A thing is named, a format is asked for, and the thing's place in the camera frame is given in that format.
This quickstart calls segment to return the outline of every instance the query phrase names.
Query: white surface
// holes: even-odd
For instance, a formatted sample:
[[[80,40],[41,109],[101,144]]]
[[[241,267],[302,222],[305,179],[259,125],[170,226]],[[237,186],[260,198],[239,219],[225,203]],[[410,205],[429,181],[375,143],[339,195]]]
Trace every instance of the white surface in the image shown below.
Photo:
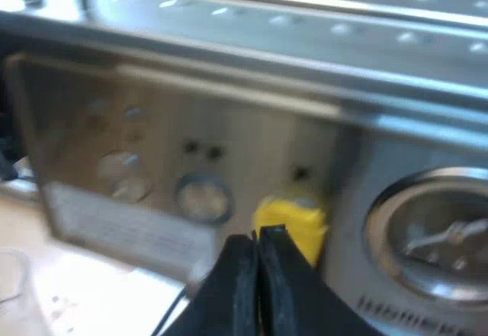
[[[174,280],[52,240],[38,208],[0,195],[2,247],[29,256],[52,336],[149,336],[182,288]]]

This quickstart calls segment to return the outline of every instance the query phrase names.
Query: stainless steel machine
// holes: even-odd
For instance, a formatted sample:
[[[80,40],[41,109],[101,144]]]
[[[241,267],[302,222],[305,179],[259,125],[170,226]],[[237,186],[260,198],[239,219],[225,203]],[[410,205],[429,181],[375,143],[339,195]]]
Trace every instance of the stainless steel machine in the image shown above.
[[[198,283],[260,200],[390,335],[488,330],[488,0],[0,0],[53,234]]]

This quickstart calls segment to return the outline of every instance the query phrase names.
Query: black plastic part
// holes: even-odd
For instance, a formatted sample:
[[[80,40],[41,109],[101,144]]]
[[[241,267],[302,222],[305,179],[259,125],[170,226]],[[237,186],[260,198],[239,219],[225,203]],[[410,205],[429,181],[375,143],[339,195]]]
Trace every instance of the black plastic part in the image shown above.
[[[259,291],[267,336],[378,336],[307,263],[284,226],[259,236]]]
[[[165,336],[257,336],[258,252],[232,235],[208,278]]]
[[[14,180],[17,177],[18,173],[14,166],[7,161],[2,151],[0,151],[0,181]]]

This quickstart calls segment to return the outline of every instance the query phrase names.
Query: round button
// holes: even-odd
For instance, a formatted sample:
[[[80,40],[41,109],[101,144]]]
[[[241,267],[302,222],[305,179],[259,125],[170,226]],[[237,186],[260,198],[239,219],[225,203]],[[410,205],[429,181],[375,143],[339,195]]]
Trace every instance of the round button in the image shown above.
[[[183,216],[197,222],[226,222],[232,215],[230,189],[208,174],[187,174],[176,185],[176,203]]]

